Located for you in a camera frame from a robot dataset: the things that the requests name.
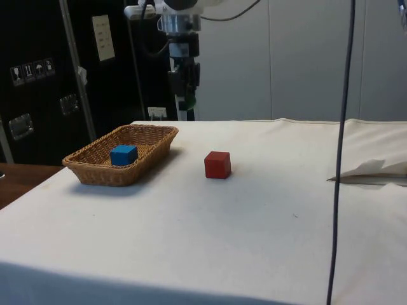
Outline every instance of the wire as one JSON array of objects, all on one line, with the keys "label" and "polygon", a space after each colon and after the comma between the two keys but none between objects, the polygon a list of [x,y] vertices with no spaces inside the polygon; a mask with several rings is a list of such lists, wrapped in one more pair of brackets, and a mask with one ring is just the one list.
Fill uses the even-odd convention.
[{"label": "wire", "polygon": [[145,2],[144,2],[144,5],[143,5],[143,7],[142,7],[142,12],[141,12],[141,20],[140,20],[140,43],[139,43],[139,46],[141,47],[141,51],[143,52],[143,54],[144,54],[145,56],[147,56],[147,57],[149,57],[149,58],[151,58],[151,59],[158,59],[158,58],[160,58],[160,57],[165,53],[165,51],[167,51],[167,48],[168,48],[169,45],[170,45],[170,40],[168,40],[168,41],[165,43],[165,45],[163,46],[163,48],[162,48],[160,51],[158,51],[157,53],[150,53],[150,52],[147,50],[147,47],[146,47],[146,45],[144,44],[143,31],[142,31],[142,26],[143,26],[143,23],[144,23],[144,21],[145,21],[144,17],[146,16],[147,2],[148,2],[148,1],[145,1]]},{"label": "wire", "polygon": [[331,305],[331,302],[332,302],[333,280],[335,277],[335,266],[336,266],[336,251],[338,248],[338,210],[339,210],[339,188],[340,188],[340,182],[341,182],[342,147],[343,147],[343,134],[345,131],[346,110],[347,110],[347,104],[348,104],[350,61],[352,59],[354,31],[355,31],[355,0],[350,0],[350,25],[349,25],[348,47],[347,47],[347,55],[346,55],[345,79],[343,82],[342,107],[341,107],[341,117],[340,117],[339,137],[338,137],[338,152],[336,155],[336,181],[335,181],[335,194],[334,194],[334,202],[333,202],[332,258],[331,258],[331,269],[329,272],[328,295],[326,297],[327,305]]},{"label": "wire", "polygon": [[208,21],[216,21],[216,22],[225,22],[225,21],[234,20],[234,19],[237,19],[240,16],[246,14],[248,11],[250,11],[252,8],[254,8],[257,4],[259,4],[260,1],[261,0],[256,0],[252,5],[250,5],[248,8],[246,8],[244,11],[242,11],[241,13],[239,13],[233,17],[217,19],[217,18],[208,18],[208,17],[201,16],[201,19],[208,20]]}]

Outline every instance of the wall outlet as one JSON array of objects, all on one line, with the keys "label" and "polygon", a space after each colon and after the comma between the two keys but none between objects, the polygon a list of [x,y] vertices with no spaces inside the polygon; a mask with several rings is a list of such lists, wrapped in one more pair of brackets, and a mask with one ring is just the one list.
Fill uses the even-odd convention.
[{"label": "wall outlet", "polygon": [[167,117],[167,109],[165,107],[148,107],[148,116],[164,119]]}]

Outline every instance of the gray wall panel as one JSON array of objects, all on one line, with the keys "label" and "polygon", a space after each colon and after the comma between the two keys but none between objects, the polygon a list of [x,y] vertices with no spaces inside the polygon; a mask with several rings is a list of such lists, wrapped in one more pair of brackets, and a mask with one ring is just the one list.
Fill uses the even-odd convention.
[{"label": "gray wall panel", "polygon": [[[271,0],[273,118],[338,120],[349,1]],[[348,116],[359,116],[366,0],[357,1]]]},{"label": "gray wall panel", "polygon": [[[230,17],[250,3],[229,0],[204,15]],[[202,20],[198,119],[271,119],[268,20],[267,0],[231,22]]]},{"label": "gray wall panel", "polygon": [[396,3],[367,3],[361,119],[407,120],[407,37]]}]

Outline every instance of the black cabinet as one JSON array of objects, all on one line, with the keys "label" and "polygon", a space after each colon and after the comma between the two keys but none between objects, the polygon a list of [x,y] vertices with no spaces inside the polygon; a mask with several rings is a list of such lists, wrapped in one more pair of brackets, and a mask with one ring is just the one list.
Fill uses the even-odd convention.
[{"label": "black cabinet", "polygon": [[[90,139],[59,2],[2,1],[0,26],[0,115],[13,159],[60,165]],[[9,122],[28,114],[31,127],[13,134]]]},{"label": "black cabinet", "polygon": [[[112,129],[148,117],[147,108],[166,107],[169,119],[177,119],[174,96],[171,94],[167,72],[169,55],[151,60],[138,48],[139,24],[132,23],[135,57],[123,0],[67,0],[72,29],[81,65],[87,71],[86,93],[98,137]],[[99,57],[93,17],[106,16],[109,20],[114,57]],[[148,20],[144,27],[150,50],[161,48],[167,38],[158,32],[156,20]]]}]

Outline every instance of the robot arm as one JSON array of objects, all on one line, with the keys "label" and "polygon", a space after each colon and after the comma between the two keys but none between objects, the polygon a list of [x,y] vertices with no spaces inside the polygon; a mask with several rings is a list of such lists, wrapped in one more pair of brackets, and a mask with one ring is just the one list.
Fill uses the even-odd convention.
[{"label": "robot arm", "polygon": [[172,92],[177,96],[179,110],[187,111],[194,107],[195,92],[200,83],[199,56],[200,16],[205,7],[219,5],[226,0],[155,0],[155,7],[139,0],[137,6],[127,6],[125,14],[130,20],[139,20],[145,7],[144,18],[161,15],[158,30],[166,33],[169,39],[169,53],[174,60],[174,68],[169,72]]}]

